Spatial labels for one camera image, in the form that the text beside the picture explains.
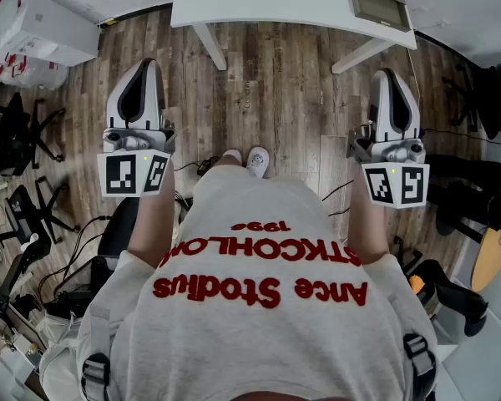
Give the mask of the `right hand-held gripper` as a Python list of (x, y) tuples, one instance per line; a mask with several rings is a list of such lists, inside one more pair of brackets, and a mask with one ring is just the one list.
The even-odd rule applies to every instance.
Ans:
[(347, 157), (362, 167), (371, 203), (394, 209), (425, 206), (430, 166), (418, 137), (420, 113), (411, 89), (391, 69), (379, 69), (370, 86), (368, 120), (374, 140), (352, 130)]

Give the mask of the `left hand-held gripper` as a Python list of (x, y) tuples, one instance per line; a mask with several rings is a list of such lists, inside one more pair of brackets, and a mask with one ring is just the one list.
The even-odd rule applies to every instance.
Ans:
[(97, 155), (104, 197), (158, 195), (176, 132), (161, 129), (164, 92), (161, 71), (152, 58), (130, 68), (108, 97), (103, 152)]

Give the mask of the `person's right forearm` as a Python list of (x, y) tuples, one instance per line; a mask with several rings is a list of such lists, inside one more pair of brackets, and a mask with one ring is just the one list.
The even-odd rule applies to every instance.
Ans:
[(355, 165), (351, 188), (348, 247), (362, 265), (369, 265), (389, 253), (385, 208), (371, 203), (362, 168)]

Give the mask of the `person's left forearm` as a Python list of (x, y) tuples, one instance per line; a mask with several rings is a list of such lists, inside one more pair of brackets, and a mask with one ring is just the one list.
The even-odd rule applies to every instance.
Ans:
[(158, 267), (171, 249), (174, 218), (175, 174), (173, 161), (169, 160), (159, 194), (139, 200), (127, 251), (153, 268)]

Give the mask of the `black office chair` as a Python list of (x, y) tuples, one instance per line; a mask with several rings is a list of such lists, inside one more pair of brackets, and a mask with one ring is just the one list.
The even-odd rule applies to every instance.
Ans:
[(425, 162), (432, 176), (451, 180), (446, 187), (428, 186), (427, 201), (438, 208), (439, 235), (449, 236), (455, 231), (448, 223), (450, 218), (467, 218), (492, 228), (501, 224), (501, 163), (453, 155), (428, 155)]
[(33, 204), (24, 185), (20, 185), (5, 201), (5, 214), (11, 230), (0, 233), (0, 246), (4, 247), (4, 241), (16, 238), (21, 245), (26, 246), (23, 256), (28, 259), (27, 266), (47, 256), (51, 245), (63, 240), (55, 236), (53, 226), (59, 226), (70, 232), (80, 231), (80, 226), (69, 226), (53, 214), (53, 206), (58, 195), (68, 190), (68, 185), (61, 184), (46, 203), (40, 188), (40, 184), (46, 181), (45, 176), (35, 181), (39, 208)]
[(477, 132), (480, 122), (488, 139), (493, 140), (501, 133), (501, 64), (471, 69), (472, 79), (464, 66), (459, 64), (456, 68), (463, 73), (464, 88), (452, 79), (442, 77), (446, 93), (454, 90), (464, 100), (460, 116), (450, 124), (458, 127), (467, 119), (468, 129)]
[(20, 176), (29, 164), (37, 169), (38, 147), (52, 160), (64, 160), (62, 155), (50, 151), (41, 134), (54, 118), (64, 115), (66, 109), (58, 109), (39, 122), (38, 106), (43, 103), (44, 99), (36, 99), (33, 113), (26, 113), (20, 93), (15, 93), (7, 107), (0, 106), (0, 175)]
[(125, 198), (109, 219), (98, 247), (98, 255), (119, 258), (127, 249), (139, 208), (139, 198)]

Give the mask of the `black power adapter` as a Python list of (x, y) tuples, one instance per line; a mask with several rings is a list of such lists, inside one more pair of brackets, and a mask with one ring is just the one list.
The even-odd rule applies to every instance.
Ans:
[(204, 176), (219, 159), (219, 156), (212, 156), (207, 160), (202, 160), (197, 166), (196, 174), (199, 177)]

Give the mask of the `white table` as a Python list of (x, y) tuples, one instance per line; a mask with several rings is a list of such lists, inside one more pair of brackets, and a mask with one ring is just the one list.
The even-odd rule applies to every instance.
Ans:
[(299, 23), (359, 33), (369, 39), (331, 66), (341, 74), (368, 58), (398, 45), (411, 50), (417, 43), (412, 31), (357, 18), (350, 0), (174, 0), (171, 25), (191, 27), (215, 66), (227, 68), (225, 56), (213, 29), (216, 23), (279, 22)]

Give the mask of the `white cardboard box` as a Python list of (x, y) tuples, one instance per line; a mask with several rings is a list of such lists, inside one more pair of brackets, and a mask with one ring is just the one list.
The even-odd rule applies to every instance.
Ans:
[(96, 58), (99, 27), (52, 0), (26, 0), (22, 30)]
[(36, 58), (67, 67), (73, 67), (97, 58), (97, 48), (80, 49), (72, 45), (55, 43), (46, 38), (39, 38), (25, 32), (14, 35), (4, 35), (0, 42), (0, 49), (9, 53), (17, 53), (30, 58)]

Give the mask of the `person's right white shoe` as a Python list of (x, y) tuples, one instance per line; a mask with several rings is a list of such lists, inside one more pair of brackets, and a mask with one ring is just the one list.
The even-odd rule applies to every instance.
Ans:
[(250, 150), (247, 158), (246, 169), (258, 179), (263, 179), (269, 166), (269, 152), (263, 147), (256, 146)]

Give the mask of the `brown wooden board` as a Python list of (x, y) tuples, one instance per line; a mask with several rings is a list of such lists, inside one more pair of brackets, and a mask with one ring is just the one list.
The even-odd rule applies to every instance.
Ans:
[(473, 265), (471, 289), (481, 292), (501, 271), (501, 230), (488, 228)]

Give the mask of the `person's grey red-print shirt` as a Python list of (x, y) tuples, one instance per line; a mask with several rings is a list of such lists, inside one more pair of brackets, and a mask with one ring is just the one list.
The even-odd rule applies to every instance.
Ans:
[(436, 347), (393, 255), (362, 265), (302, 181), (217, 165), (158, 267), (121, 254), (76, 362), (95, 401), (411, 401)]

